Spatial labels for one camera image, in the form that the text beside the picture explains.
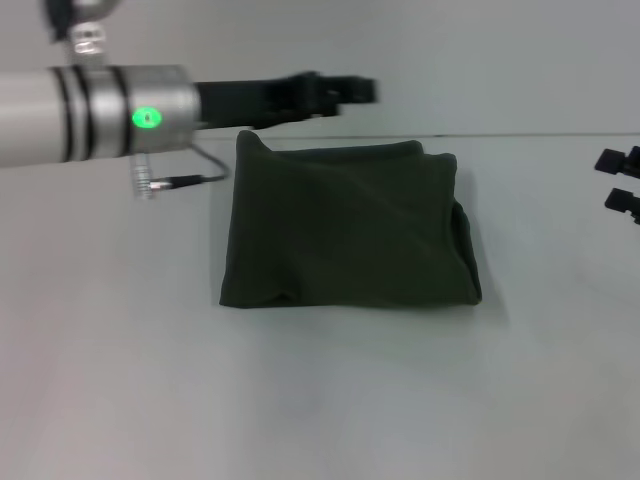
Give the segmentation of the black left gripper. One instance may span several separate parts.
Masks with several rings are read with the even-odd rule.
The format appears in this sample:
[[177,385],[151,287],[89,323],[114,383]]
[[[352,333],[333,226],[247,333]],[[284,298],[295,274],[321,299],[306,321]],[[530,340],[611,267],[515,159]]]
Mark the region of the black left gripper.
[[203,129],[266,129],[339,114],[341,105],[378,102],[377,82],[307,72],[271,80],[198,82]]

